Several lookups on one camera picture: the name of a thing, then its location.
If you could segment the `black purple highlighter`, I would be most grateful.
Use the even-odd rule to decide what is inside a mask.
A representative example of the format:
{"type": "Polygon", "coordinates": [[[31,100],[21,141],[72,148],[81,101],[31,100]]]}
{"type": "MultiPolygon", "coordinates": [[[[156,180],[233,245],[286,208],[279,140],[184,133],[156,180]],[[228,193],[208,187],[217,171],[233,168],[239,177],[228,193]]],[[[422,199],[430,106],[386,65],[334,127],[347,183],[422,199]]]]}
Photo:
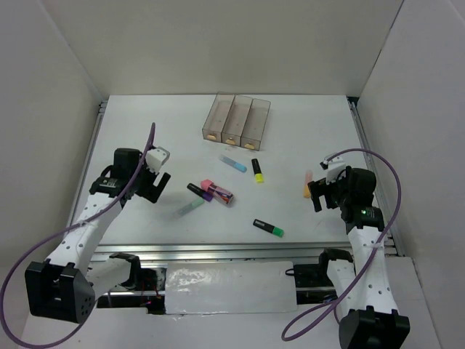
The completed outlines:
{"type": "Polygon", "coordinates": [[[210,193],[198,187],[197,185],[194,185],[193,183],[189,183],[187,185],[187,189],[208,202],[210,202],[213,199],[213,196],[210,193]]]}

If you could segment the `black yellow highlighter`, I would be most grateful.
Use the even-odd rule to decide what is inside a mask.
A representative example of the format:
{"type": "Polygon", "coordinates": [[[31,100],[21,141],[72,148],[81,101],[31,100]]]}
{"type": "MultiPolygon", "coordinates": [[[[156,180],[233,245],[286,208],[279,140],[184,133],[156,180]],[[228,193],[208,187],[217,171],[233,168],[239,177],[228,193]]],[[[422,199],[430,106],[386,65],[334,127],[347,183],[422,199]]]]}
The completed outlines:
{"type": "Polygon", "coordinates": [[[252,167],[253,167],[254,179],[255,179],[256,183],[263,183],[264,178],[263,178],[263,174],[262,174],[261,167],[259,165],[258,159],[252,159],[251,164],[252,164],[252,167]]]}

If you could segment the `pink cap pen bundle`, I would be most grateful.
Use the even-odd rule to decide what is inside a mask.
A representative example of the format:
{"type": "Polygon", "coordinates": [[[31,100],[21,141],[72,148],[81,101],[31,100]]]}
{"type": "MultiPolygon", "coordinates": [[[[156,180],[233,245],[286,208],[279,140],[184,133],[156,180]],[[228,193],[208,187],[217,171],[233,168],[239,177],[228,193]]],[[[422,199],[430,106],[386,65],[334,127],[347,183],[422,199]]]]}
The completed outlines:
{"type": "Polygon", "coordinates": [[[211,180],[201,181],[201,189],[210,193],[216,200],[226,206],[230,205],[234,200],[234,195],[230,191],[218,186],[211,180]]]}

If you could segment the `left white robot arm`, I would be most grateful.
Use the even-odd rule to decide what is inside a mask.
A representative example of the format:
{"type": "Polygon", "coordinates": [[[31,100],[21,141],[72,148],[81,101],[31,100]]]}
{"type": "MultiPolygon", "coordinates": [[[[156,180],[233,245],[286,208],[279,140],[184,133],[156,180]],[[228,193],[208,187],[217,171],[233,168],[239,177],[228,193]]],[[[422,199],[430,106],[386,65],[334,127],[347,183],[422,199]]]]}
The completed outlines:
{"type": "Polygon", "coordinates": [[[92,183],[77,226],[43,262],[31,262],[25,284],[32,315],[82,324],[95,302],[111,289],[137,289],[143,282],[140,259],[116,252],[98,266],[90,265],[105,229],[103,216],[113,207],[123,209],[132,196],[156,203],[170,180],[161,167],[170,153],[152,147],[146,154],[118,148],[113,163],[92,183]]]}

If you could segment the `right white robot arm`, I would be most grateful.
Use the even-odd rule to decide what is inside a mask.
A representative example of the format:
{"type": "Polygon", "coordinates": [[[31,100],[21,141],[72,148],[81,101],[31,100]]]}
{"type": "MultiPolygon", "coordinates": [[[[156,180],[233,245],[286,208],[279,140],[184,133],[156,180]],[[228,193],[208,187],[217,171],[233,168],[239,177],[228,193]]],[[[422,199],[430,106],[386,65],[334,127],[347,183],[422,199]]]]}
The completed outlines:
{"type": "Polygon", "coordinates": [[[317,276],[336,290],[342,348],[401,348],[411,324],[399,313],[389,284],[384,252],[384,218],[373,205],[376,176],[367,169],[330,165],[309,184],[316,212],[323,202],[339,209],[352,250],[324,249],[317,276]]]}

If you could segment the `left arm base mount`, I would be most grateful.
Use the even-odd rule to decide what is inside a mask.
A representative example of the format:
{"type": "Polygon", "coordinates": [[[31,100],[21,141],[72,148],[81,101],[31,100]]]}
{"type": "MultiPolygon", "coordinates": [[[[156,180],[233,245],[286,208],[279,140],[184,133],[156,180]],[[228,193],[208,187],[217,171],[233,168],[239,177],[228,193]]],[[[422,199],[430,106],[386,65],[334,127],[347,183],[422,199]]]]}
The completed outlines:
{"type": "Polygon", "coordinates": [[[133,254],[114,253],[109,260],[130,264],[129,278],[117,284],[97,301],[97,308],[144,308],[148,313],[165,313],[165,268],[143,268],[133,254]]]}

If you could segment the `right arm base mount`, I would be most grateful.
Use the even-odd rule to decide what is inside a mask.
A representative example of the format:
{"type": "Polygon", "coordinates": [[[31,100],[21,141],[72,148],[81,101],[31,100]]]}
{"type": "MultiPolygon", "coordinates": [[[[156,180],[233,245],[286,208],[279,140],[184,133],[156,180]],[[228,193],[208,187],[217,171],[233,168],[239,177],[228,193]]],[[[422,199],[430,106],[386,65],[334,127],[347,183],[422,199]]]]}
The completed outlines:
{"type": "Polygon", "coordinates": [[[327,277],[328,263],[335,260],[353,262],[352,255],[342,249],[326,248],[317,264],[297,264],[285,271],[294,279],[298,305],[325,303],[336,299],[336,291],[327,277]]]}

